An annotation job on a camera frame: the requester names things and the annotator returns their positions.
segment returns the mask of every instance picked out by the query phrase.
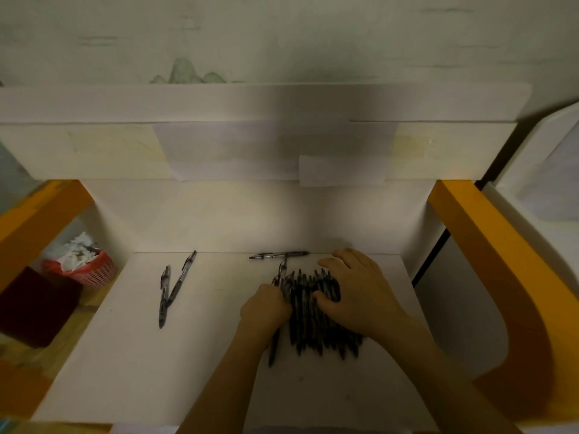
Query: person's left hand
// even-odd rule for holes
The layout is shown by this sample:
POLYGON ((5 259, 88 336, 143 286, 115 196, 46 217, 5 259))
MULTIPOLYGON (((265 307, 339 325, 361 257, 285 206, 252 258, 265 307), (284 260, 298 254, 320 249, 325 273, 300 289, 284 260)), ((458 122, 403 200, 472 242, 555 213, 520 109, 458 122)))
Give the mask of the person's left hand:
POLYGON ((256 293, 242 306, 237 332, 267 347, 276 330, 290 319, 292 307, 281 290, 273 285, 260 285, 256 293))

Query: person's right arm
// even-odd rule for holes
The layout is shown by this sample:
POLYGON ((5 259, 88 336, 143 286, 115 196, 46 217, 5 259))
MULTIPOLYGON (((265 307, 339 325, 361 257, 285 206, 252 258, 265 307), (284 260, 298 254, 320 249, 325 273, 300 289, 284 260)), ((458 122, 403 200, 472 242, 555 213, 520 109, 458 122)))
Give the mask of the person's right arm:
POLYGON ((316 291, 318 306, 337 323, 372 338, 390 353, 442 433, 520 433, 446 357, 429 331, 406 314, 378 264, 352 249, 332 254, 337 259, 318 263, 333 273, 342 298, 334 303, 316 291))

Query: white tabletop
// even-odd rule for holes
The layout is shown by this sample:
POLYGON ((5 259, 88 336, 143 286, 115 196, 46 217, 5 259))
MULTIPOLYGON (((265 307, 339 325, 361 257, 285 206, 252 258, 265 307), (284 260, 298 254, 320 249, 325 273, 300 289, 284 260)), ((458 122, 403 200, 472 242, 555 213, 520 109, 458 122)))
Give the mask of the white tabletop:
MULTIPOLYGON (((279 260, 200 253, 158 326, 159 280, 171 287, 186 253, 136 253, 55 379, 34 421, 178 425, 227 349, 239 309, 277 274, 279 260)), ((313 273, 310 255, 288 269, 313 273)), ((406 311, 426 322, 399 256, 372 256, 406 311)), ((282 329, 276 363, 259 366, 246 428, 341 426, 367 430, 435 429, 415 388, 386 351, 366 339, 358 359, 312 350, 299 357, 282 329)))

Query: forearm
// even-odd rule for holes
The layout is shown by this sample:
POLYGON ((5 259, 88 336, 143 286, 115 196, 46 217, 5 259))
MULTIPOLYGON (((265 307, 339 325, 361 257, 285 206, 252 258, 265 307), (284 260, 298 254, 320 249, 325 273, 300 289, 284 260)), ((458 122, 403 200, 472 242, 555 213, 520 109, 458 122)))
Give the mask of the forearm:
POLYGON ((473 386, 470 379, 412 318, 385 323, 375 335, 400 365, 424 400, 442 433, 520 433, 473 386))
POLYGON ((178 434, 242 433, 263 351, 263 342, 238 329, 178 434))

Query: hand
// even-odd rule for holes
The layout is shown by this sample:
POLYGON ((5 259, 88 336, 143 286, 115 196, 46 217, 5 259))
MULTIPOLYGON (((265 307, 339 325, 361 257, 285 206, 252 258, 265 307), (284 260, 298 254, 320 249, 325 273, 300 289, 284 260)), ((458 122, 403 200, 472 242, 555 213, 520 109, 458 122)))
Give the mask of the hand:
POLYGON ((292 307, 286 303, 279 288, 260 285, 242 306, 237 332, 262 345, 264 350, 275 331, 290 319, 291 312, 292 307))
POLYGON ((320 309, 345 328, 376 340, 384 329, 408 315, 396 300, 378 264, 361 252, 346 248, 320 259, 340 284, 341 299, 334 303, 321 291, 313 293, 320 309))

